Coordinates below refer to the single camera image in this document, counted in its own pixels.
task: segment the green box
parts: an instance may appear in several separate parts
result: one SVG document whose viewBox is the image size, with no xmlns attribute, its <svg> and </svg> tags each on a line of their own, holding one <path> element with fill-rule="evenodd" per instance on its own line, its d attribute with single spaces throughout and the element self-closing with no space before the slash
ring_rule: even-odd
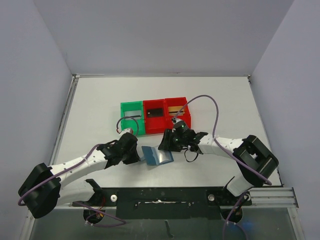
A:
<svg viewBox="0 0 320 240">
<path fill-rule="evenodd" d="M 144 104 L 142 101 L 131 101 L 131 102 L 122 102 L 120 104 L 121 108 L 121 117 L 131 116 L 136 119 L 139 125 L 139 135 L 146 134 L 145 128 L 145 114 L 144 114 Z M 121 120 L 121 129 L 132 128 L 133 134 L 137 133 L 137 124 L 132 119 L 122 119 Z"/>
</svg>

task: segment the wall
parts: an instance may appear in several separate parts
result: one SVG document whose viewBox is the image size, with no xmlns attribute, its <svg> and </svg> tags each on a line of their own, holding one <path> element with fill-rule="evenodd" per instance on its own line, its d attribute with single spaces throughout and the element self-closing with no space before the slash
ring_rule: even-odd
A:
<svg viewBox="0 0 320 240">
<path fill-rule="evenodd" d="M 320 1 L 295 0 L 252 74 L 252 90 L 284 184 L 294 186 L 308 240 L 318 240 Z"/>
<path fill-rule="evenodd" d="M 16 240 L 18 189 L 49 162 L 72 76 L 31 0 L 2 0 L 0 31 L 0 239 Z"/>
<path fill-rule="evenodd" d="M 293 0 L 34 0 L 75 74 L 251 74 Z"/>
</svg>

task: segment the open box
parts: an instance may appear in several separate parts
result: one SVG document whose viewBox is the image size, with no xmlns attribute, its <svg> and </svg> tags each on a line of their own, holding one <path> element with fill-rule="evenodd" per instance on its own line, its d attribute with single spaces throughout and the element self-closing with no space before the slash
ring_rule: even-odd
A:
<svg viewBox="0 0 320 240">
<path fill-rule="evenodd" d="M 145 114 L 144 105 L 142 101 L 122 102 L 120 105 L 121 117 L 130 116 L 133 117 L 139 125 L 138 135 L 145 135 Z M 121 120 L 121 129 L 132 128 L 133 134 L 137 132 L 137 124 L 132 119 Z"/>
<path fill-rule="evenodd" d="M 162 134 L 167 128 L 165 111 L 165 100 L 146 100 L 143 101 L 144 126 L 146 134 Z"/>
<path fill-rule="evenodd" d="M 166 127 L 172 129 L 174 124 L 171 119 L 176 113 L 187 103 L 186 97 L 173 97 L 164 99 L 164 111 L 166 114 Z M 177 116 L 178 119 L 185 121 L 189 128 L 191 128 L 191 115 L 188 106 Z"/>
</svg>

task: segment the red box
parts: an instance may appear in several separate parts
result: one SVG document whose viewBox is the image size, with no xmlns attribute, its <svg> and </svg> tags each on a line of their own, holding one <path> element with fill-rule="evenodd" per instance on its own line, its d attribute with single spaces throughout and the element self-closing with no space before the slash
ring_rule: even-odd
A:
<svg viewBox="0 0 320 240">
<path fill-rule="evenodd" d="M 174 113 L 180 110 L 182 106 L 187 103 L 186 97 L 174 97 L 164 99 L 164 111 L 166 114 L 166 128 L 172 129 L 174 124 L 171 119 L 174 117 Z M 177 116 L 178 119 L 185 121 L 189 128 L 191 128 L 191 115 L 188 106 L 184 108 L 184 113 Z"/>
<path fill-rule="evenodd" d="M 144 126 L 146 134 L 162 134 L 167 128 L 166 119 L 168 117 L 165 100 L 143 101 Z"/>
</svg>

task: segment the white wall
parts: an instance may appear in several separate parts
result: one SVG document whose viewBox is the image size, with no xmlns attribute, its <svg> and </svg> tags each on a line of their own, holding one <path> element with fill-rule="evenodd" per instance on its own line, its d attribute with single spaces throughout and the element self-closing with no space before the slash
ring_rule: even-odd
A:
<svg viewBox="0 0 320 240">
<path fill-rule="evenodd" d="M 74 74 L 251 74 L 293 0 L 34 0 Z"/>
<path fill-rule="evenodd" d="M 295 0 L 252 74 L 252 89 L 308 240 L 318 240 L 320 1 Z"/>
<path fill-rule="evenodd" d="M 18 189 L 49 162 L 71 73 L 32 0 L 0 1 L 0 239 L 19 238 Z"/>
</svg>

